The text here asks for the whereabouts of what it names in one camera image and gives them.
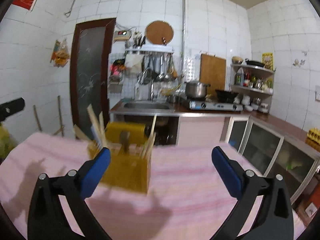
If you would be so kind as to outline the egg tray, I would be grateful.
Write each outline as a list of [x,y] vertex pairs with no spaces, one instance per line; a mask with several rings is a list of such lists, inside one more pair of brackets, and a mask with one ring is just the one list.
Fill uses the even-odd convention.
[[320,129],[312,128],[308,131],[307,137],[313,142],[320,144]]

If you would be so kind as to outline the hanging utensil rack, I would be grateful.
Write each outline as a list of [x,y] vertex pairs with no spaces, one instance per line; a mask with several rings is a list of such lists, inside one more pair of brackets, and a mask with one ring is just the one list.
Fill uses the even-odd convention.
[[169,82],[176,79],[174,70],[174,49],[167,45],[145,44],[125,49],[125,72],[147,76],[155,82]]

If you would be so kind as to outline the corner wall shelf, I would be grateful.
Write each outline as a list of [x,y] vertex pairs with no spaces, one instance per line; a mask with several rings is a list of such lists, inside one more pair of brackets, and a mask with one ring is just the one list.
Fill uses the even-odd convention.
[[231,64],[229,88],[239,93],[241,103],[246,100],[260,113],[268,114],[273,97],[275,71],[250,64]]

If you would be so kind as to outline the round woven tray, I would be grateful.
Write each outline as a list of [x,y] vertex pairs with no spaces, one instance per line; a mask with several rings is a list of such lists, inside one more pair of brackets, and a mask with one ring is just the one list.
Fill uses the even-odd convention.
[[174,37],[174,30],[167,22],[153,21],[146,27],[145,36],[151,44],[167,45]]

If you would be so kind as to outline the orange hanging plastic bag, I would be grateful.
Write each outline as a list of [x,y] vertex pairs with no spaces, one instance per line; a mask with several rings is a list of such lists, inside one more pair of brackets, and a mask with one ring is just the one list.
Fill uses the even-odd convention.
[[54,67],[64,67],[68,63],[69,59],[70,53],[67,39],[64,38],[62,42],[56,40],[49,63]]

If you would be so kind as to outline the steel cooking pot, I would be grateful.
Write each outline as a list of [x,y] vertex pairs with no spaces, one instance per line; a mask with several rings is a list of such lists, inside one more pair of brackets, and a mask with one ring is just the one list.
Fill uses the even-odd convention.
[[185,95],[190,99],[203,99],[207,96],[207,90],[210,84],[200,81],[185,82]]

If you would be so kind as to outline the dark brown door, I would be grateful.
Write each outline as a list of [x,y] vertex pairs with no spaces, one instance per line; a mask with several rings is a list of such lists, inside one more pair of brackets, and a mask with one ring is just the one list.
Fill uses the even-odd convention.
[[108,57],[113,44],[115,18],[78,23],[75,26],[70,62],[70,100],[73,124],[93,139],[87,107],[103,113],[108,123]]

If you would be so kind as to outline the steel sink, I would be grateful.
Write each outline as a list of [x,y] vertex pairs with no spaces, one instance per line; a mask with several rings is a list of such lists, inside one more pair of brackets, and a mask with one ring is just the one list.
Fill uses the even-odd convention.
[[156,126],[165,126],[175,110],[167,102],[120,100],[111,110],[114,121],[151,125],[156,116]]

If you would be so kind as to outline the wooden chopstick beside spoon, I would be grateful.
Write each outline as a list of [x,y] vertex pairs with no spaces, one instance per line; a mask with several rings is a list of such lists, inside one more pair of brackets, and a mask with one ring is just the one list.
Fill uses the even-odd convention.
[[146,159],[150,152],[152,151],[155,142],[156,133],[154,132],[148,139],[147,145],[145,147],[143,158]]

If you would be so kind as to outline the yellow wall poster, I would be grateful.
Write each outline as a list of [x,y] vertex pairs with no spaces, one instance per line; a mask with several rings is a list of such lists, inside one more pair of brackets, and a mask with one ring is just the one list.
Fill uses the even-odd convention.
[[262,53],[261,60],[264,68],[274,71],[273,53]]

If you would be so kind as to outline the yellow plastic bag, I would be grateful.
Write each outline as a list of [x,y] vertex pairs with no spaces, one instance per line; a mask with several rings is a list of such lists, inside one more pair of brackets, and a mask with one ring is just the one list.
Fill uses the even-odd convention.
[[3,161],[9,153],[17,146],[16,140],[12,137],[6,127],[0,126],[0,159]]

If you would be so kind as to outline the black wok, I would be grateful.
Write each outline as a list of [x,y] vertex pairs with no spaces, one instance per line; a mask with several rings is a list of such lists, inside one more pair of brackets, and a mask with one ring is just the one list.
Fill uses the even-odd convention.
[[220,103],[233,103],[234,99],[238,96],[236,92],[230,92],[225,90],[215,90],[217,94],[217,99]]

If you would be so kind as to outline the grey metal spoon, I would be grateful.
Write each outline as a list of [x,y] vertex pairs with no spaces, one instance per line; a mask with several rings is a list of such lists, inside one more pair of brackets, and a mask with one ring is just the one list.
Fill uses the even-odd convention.
[[129,145],[130,145],[129,137],[130,137],[129,131],[121,131],[119,139],[120,139],[120,143],[122,145],[124,154],[129,153]]

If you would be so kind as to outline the wooden chopstick far left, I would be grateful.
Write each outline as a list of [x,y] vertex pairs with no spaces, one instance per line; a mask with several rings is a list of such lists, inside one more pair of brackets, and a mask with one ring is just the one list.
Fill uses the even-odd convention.
[[99,121],[98,121],[97,116],[95,115],[95,113],[93,111],[93,107],[92,107],[91,104],[87,107],[87,112],[88,112],[88,115],[89,115],[89,119],[90,119],[90,121],[92,123],[92,133],[93,133],[94,139],[97,142],[98,146],[100,148],[103,148],[102,142],[101,142],[101,139],[100,139]]

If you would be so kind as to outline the pink striped tablecloth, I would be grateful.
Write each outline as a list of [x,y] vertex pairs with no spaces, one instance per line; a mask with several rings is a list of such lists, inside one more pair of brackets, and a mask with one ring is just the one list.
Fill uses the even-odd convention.
[[[147,193],[99,184],[86,204],[112,239],[210,239],[236,204],[212,164],[212,146],[157,146]],[[1,205],[27,236],[31,197],[41,174],[78,170],[85,141],[34,133],[1,163]]]

